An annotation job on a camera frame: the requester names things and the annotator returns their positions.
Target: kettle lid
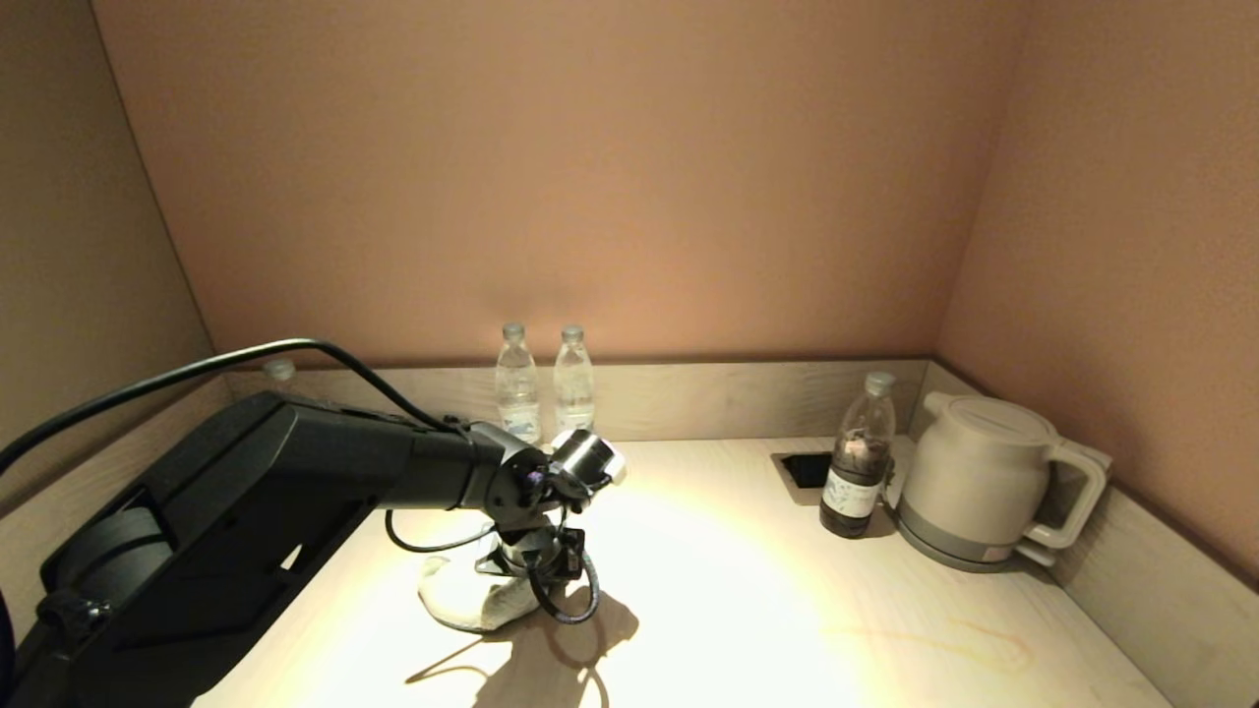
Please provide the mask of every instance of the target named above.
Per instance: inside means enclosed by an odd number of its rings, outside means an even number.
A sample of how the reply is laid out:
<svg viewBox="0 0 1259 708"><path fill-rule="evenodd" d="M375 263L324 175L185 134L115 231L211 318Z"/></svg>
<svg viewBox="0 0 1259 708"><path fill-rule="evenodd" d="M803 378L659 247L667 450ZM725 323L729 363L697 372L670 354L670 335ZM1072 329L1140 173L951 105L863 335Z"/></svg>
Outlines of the kettle lid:
<svg viewBox="0 0 1259 708"><path fill-rule="evenodd" d="M998 401L964 396L954 398L944 414L974 432L1015 445L1044 445L1058 437L1054 425L1031 411Z"/></svg>

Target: dark liquid bottle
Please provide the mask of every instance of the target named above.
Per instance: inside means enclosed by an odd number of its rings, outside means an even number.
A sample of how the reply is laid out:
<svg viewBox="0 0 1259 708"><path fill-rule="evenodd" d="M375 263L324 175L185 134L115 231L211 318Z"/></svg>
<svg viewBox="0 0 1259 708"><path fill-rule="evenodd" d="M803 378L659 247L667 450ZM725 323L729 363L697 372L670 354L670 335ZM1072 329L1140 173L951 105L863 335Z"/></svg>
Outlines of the dark liquid bottle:
<svg viewBox="0 0 1259 708"><path fill-rule="evenodd" d="M822 525L836 535L860 538L870 527L879 490L891 466L896 413L888 394L895 382L888 373L867 375L865 393L844 416L818 513Z"/></svg>

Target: white kettle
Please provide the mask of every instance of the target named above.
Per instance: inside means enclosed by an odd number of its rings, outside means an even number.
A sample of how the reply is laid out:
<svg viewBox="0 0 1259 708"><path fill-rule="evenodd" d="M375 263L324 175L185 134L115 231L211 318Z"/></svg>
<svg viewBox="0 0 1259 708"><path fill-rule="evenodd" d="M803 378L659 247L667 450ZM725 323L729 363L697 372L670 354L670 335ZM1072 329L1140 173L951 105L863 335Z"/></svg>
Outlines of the white kettle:
<svg viewBox="0 0 1259 708"><path fill-rule="evenodd" d="M933 392L923 404L935 422L918 443L896 505L905 539L963 571L1001 569L1013 551L1051 566L1054 554L1046 548L1075 543L1105 488L1110 457L996 398ZM1034 519L1049 488L1050 462L1085 476L1061 528Z"/></svg>

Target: beige wall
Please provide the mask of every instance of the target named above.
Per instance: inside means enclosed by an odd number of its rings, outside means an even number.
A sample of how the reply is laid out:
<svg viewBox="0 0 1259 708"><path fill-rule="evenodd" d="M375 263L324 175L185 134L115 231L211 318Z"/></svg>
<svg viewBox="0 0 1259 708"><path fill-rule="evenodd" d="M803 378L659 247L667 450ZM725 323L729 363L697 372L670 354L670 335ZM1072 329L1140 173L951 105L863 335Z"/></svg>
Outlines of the beige wall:
<svg viewBox="0 0 1259 708"><path fill-rule="evenodd" d="M940 336L1259 573L1259 4L1036 4Z"/></svg>
<svg viewBox="0 0 1259 708"><path fill-rule="evenodd" d="M1026 3L132 3L97 13L220 349L932 350Z"/></svg>
<svg viewBox="0 0 1259 708"><path fill-rule="evenodd" d="M208 350L91 6L0 0L0 445ZM24 459L0 480L0 517L160 403Z"/></svg>

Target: black cable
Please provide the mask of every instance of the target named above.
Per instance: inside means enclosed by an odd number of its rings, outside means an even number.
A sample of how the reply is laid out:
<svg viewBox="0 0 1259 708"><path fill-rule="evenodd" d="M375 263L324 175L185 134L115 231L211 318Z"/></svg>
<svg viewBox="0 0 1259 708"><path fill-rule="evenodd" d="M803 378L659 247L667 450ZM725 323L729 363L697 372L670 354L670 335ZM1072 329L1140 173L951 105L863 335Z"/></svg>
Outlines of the black cable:
<svg viewBox="0 0 1259 708"><path fill-rule="evenodd" d="M258 346L228 351L227 354L219 354L218 357L210 357L178 369L171 369L164 374L159 374L156 377L136 382L131 385L122 387L111 393L106 393L104 396L93 398L87 403L54 416L26 431L25 435L14 440L3 451L0 451L0 476L3 476L14 462L16 462L26 452L30 452L35 446L93 416L98 416L111 408L135 401L141 396L147 396L155 391L175 385L176 383L183 383L185 380L227 369L261 357L293 351L296 349L316 349L327 354L341 364L345 364L345 367L351 372L359 374L359 377L370 383L373 388L383 393L385 398L402 408L408 416L434 430L453 432L467 440L470 445L473 445L471 438L466 436L463 431L443 423L442 421L438 421L437 418L421 411L414 403L407 401L407 397L398 393L394 387L389 385L385 379L380 378L379 374L369 369L366 364L358 360L340 346L320 339L281 339L268 344L259 344ZM4 602L4 596L0 595L0 705L4 704L11 689L11 682L16 669L16 656L18 646L13 635L9 607Z"/></svg>
<svg viewBox="0 0 1259 708"><path fill-rule="evenodd" d="M398 535L398 532L393 528L393 509L385 510L385 533L389 534L389 540L394 542L394 545L402 548L403 551L410 551L412 553L438 553L441 551L449 551L451 548L458 548L461 545L467 545L473 540L481 540L482 538L490 535L494 530L492 525L487 525L478 530L476 534L470 535L461 540L453 540L451 543L443 543L441 545L412 545Z"/></svg>
<svg viewBox="0 0 1259 708"><path fill-rule="evenodd" d="M585 571L585 577L590 583L590 603L580 615L568 615L551 601L550 595L546 593L546 586L543 585L536 559L530 562L525 571L529 574L529 587L534 591L538 603L562 625L580 625L593 617L594 611L599 608L599 573L594 571L594 563L590 562L590 554L585 549L582 549L582 569Z"/></svg>

